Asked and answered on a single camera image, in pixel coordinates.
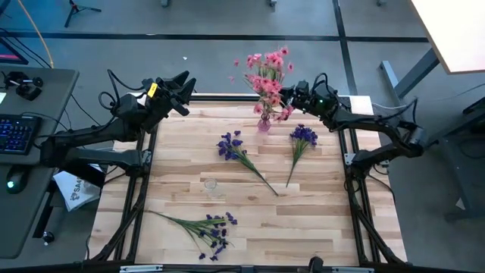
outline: keyboard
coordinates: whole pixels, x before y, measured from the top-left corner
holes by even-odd
[[[41,120],[29,115],[0,115],[0,154],[28,154]]]

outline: glass vase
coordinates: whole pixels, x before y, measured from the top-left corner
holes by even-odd
[[[261,115],[261,119],[258,122],[258,129],[260,132],[268,132],[271,128],[270,115]]]

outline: black tripod stand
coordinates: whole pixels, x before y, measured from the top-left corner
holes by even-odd
[[[81,11],[84,11],[84,10],[87,9],[87,10],[90,10],[90,11],[101,12],[101,10],[99,8],[91,8],[91,7],[76,5],[73,2],[73,0],[69,0],[69,4],[70,4],[70,12],[69,12],[69,16],[67,16],[67,20],[66,20],[66,23],[64,24],[64,27],[69,27],[70,19],[73,17],[74,14],[77,14]]]

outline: flower bouquet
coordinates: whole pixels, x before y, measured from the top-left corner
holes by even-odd
[[[266,53],[264,57],[261,54],[249,55],[246,61],[247,67],[252,73],[244,75],[246,84],[259,94],[260,99],[254,108],[254,113],[261,115],[258,122],[258,129],[267,132],[270,127],[270,118],[275,121],[285,121],[293,112],[291,105],[281,102],[280,90],[285,77],[284,73],[284,56],[288,55],[288,48],[283,47],[275,52]],[[287,65],[288,72],[293,71],[293,64]],[[281,111],[275,107],[282,106]]]
[[[291,137],[292,143],[291,147],[293,150],[293,164],[291,167],[291,172],[289,173],[288,181],[286,182],[286,187],[288,187],[289,180],[293,175],[293,170],[295,169],[296,163],[302,157],[303,152],[309,145],[317,145],[317,134],[310,128],[305,127],[303,124],[298,124],[295,131],[289,135]]]
[[[234,131],[234,135],[237,137],[241,134],[240,130]],[[241,144],[243,144],[242,140],[232,140],[231,141],[231,134],[226,133],[225,135],[221,136],[225,141],[220,141],[217,144],[219,147],[219,155],[224,156],[226,160],[237,160],[245,165],[249,170],[251,170],[254,174],[256,174],[259,178],[263,180],[263,182],[273,191],[273,193],[278,196],[278,193],[273,189],[273,187],[264,179],[264,177],[259,173],[258,169],[252,164],[247,156],[247,151],[243,150]]]
[[[221,217],[216,215],[212,217],[210,215],[206,215],[207,219],[201,221],[187,221],[166,216],[159,212],[149,212],[172,221],[187,231],[200,251],[199,259],[205,259],[205,253],[202,252],[200,246],[197,244],[196,237],[207,244],[212,251],[212,256],[209,258],[212,262],[217,261],[217,255],[219,255],[219,253],[226,249],[227,245],[230,244],[230,242],[225,238],[227,236],[227,229],[225,228],[226,225],[228,223],[237,225],[237,219],[235,219],[229,212],[226,212],[227,218],[224,218],[224,216]]]

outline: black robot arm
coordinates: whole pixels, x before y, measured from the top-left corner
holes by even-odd
[[[104,177],[98,175],[89,164],[116,165],[129,176],[143,175],[151,161],[150,152],[108,152],[77,147],[110,140],[136,141],[142,130],[147,133],[155,130],[158,122],[168,118],[172,109],[181,115],[188,115],[189,111],[183,105],[189,104],[196,84],[194,78],[186,82],[188,76],[189,72],[185,71],[172,79],[143,80],[145,92],[142,96],[146,95],[144,105],[137,102],[141,96],[126,94],[119,98],[115,89],[119,99],[110,104],[113,117],[107,124],[40,136],[47,137],[40,146],[40,163],[50,168],[60,168],[99,187],[102,187]]]
[[[344,129],[361,129],[385,133],[391,144],[373,151],[357,152],[351,163],[354,174],[365,175],[372,165],[398,156],[409,158],[420,156],[424,151],[424,130],[417,124],[400,121],[397,115],[383,117],[380,115],[353,114],[347,105],[340,103],[336,90],[322,80],[310,89],[306,81],[296,86],[283,88],[280,91],[283,102],[320,118],[330,131]]]

